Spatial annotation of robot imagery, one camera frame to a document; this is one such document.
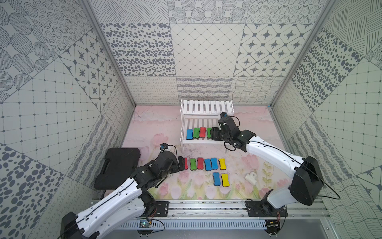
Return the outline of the small white box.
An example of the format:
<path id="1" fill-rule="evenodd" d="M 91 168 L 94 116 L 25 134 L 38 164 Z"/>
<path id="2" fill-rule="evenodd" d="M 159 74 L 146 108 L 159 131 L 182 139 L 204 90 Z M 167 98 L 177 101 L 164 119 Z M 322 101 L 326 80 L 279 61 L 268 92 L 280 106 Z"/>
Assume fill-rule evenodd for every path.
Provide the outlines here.
<path id="1" fill-rule="evenodd" d="M 244 179 L 255 186 L 257 183 L 257 174 L 255 172 L 250 172 L 245 175 Z"/>

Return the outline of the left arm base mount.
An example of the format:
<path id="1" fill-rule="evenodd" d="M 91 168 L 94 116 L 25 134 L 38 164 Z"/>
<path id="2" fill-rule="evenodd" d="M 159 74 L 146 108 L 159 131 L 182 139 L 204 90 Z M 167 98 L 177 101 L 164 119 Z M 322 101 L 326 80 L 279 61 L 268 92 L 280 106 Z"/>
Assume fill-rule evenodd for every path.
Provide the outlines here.
<path id="1" fill-rule="evenodd" d="M 168 217 L 169 204 L 169 201 L 156 201 L 145 209 L 142 216 L 144 218 Z"/>

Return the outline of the yellow eraser shelf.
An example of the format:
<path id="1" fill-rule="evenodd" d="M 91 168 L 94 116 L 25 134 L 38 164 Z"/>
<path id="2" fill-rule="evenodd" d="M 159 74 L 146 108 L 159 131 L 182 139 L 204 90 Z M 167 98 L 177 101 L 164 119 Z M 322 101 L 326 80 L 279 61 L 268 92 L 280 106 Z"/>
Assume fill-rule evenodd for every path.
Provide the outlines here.
<path id="1" fill-rule="evenodd" d="M 228 174 L 221 174 L 221 184 L 223 187 L 230 186 Z"/>
<path id="2" fill-rule="evenodd" d="M 219 162 L 219 169 L 220 169 L 220 170 L 226 170 L 226 169 L 227 169 L 227 167 L 226 167 L 226 163 L 225 163 L 225 159 L 224 159 L 224 158 L 220 158 L 220 159 L 218 160 L 218 162 Z"/>

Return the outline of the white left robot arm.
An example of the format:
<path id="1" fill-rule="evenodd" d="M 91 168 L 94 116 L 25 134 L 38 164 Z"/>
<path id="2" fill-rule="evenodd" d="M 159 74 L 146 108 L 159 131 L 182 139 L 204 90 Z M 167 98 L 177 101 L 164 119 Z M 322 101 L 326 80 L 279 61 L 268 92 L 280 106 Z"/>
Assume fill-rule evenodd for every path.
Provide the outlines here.
<path id="1" fill-rule="evenodd" d="M 169 150 L 162 150 L 156 159 L 137 167 L 111 194 L 75 214 L 62 218 L 61 239 L 102 239 L 125 222 L 153 216 L 156 200 L 149 189 L 158 188 L 173 173 L 185 170 L 186 160 Z"/>

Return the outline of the red eraser shelf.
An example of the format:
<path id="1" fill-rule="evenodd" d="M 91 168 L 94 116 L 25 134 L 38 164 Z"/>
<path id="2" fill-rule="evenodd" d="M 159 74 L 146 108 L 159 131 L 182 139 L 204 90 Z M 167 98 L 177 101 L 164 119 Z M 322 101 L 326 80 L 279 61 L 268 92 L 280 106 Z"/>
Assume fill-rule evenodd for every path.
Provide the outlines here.
<path id="1" fill-rule="evenodd" d="M 201 157 L 198 157 L 198 159 L 197 159 L 197 169 L 198 170 L 204 169 L 204 159 Z"/>
<path id="2" fill-rule="evenodd" d="M 207 129 L 205 127 L 200 127 L 199 138 L 206 138 L 206 132 Z"/>
<path id="3" fill-rule="evenodd" d="M 185 158 L 185 170 L 188 170 L 188 159 L 187 158 Z"/>

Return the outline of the blue eraser shelf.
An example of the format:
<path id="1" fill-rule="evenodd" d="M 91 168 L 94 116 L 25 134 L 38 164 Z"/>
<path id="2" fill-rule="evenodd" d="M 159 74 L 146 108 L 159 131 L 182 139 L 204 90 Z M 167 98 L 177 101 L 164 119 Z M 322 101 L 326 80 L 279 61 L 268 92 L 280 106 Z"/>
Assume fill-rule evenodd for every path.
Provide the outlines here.
<path id="1" fill-rule="evenodd" d="M 186 134 L 186 140 L 193 140 L 194 136 L 194 131 L 192 129 L 187 129 L 187 134 Z"/>
<path id="2" fill-rule="evenodd" d="M 220 174 L 218 172 L 214 172 L 212 176 L 213 176 L 214 186 L 220 186 L 221 185 Z"/>
<path id="3" fill-rule="evenodd" d="M 205 164 L 206 171 L 212 171 L 211 160 L 209 158 L 204 159 L 204 164 Z"/>
<path id="4" fill-rule="evenodd" d="M 219 166 L 218 166 L 217 158 L 211 158 L 210 160 L 211 160 L 212 170 L 218 170 Z"/>

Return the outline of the green eraser shelf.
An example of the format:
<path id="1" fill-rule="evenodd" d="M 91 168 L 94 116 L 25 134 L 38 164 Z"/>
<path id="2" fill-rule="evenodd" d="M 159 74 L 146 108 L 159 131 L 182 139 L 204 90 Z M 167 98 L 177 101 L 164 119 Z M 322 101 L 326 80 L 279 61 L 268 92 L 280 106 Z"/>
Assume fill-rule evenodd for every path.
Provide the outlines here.
<path id="1" fill-rule="evenodd" d="M 207 128 L 207 138 L 211 138 L 211 131 L 212 131 L 212 128 L 208 127 Z"/>
<path id="2" fill-rule="evenodd" d="M 191 171 L 197 170 L 197 160 L 195 158 L 190 159 L 190 170 Z"/>
<path id="3" fill-rule="evenodd" d="M 200 128 L 195 127 L 193 129 L 193 138 L 199 138 L 200 137 Z"/>

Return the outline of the white slatted wooden shelf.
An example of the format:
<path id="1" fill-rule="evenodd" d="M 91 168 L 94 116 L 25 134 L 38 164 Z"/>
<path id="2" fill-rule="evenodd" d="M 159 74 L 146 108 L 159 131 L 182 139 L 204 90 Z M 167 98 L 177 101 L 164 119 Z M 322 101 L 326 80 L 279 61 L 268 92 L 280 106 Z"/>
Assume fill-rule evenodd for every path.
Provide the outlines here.
<path id="1" fill-rule="evenodd" d="M 215 141 L 211 138 L 193 138 L 186 140 L 187 129 L 195 127 L 218 127 L 218 120 L 222 112 L 228 115 L 234 114 L 234 105 L 232 100 L 228 101 L 195 101 L 181 100 L 181 137 L 180 143 L 182 149 L 186 149 L 187 144 L 221 144 L 221 141 Z"/>

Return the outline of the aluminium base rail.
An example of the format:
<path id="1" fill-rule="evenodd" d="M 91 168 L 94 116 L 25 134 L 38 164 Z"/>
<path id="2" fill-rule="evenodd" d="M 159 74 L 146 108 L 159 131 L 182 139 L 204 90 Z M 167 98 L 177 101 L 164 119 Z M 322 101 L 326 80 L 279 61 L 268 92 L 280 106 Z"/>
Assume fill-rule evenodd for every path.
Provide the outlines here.
<path id="1" fill-rule="evenodd" d="M 264 230 L 270 221 L 281 225 L 291 223 L 298 228 L 303 223 L 317 223 L 325 230 L 333 230 L 334 224 L 321 200 L 312 206 L 287 205 L 287 217 L 249 217 L 243 200 L 169 200 L 168 217 L 155 217 L 151 225 L 143 226 L 142 219 L 131 219 L 119 230 Z"/>

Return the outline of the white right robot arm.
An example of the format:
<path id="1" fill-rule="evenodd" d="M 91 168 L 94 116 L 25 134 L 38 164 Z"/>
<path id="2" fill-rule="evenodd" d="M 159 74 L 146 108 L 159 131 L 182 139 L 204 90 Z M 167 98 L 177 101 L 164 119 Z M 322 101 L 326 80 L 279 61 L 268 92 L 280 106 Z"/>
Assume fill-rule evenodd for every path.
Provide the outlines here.
<path id="1" fill-rule="evenodd" d="M 288 204 L 301 203 L 311 206 L 321 191 L 324 182 L 315 158 L 293 155 L 275 147 L 249 130 L 241 131 L 234 121 L 235 116 L 223 112 L 217 121 L 219 127 L 212 129 L 212 139 L 243 152 L 258 156 L 277 167 L 291 179 L 291 184 L 278 190 L 270 190 L 261 200 L 260 208 L 270 214 Z"/>

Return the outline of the black plastic case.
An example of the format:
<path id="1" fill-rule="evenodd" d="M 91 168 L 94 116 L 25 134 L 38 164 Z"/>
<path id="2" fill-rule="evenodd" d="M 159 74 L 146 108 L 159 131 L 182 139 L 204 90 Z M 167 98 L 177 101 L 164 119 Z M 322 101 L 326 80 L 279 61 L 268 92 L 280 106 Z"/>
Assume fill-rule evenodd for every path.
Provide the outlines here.
<path id="1" fill-rule="evenodd" d="M 138 148 L 110 148 L 104 157 L 100 174 L 95 179 L 96 190 L 115 190 L 136 169 L 141 156 Z"/>

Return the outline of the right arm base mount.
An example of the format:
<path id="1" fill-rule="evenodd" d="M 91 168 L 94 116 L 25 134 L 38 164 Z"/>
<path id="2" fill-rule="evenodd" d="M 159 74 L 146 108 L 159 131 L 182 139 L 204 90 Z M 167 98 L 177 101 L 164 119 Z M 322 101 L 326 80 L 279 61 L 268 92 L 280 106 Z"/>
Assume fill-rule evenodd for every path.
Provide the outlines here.
<path id="1" fill-rule="evenodd" d="M 267 201 L 254 201 L 247 199 L 244 202 L 249 217 L 287 217 L 286 206 L 274 208 Z"/>

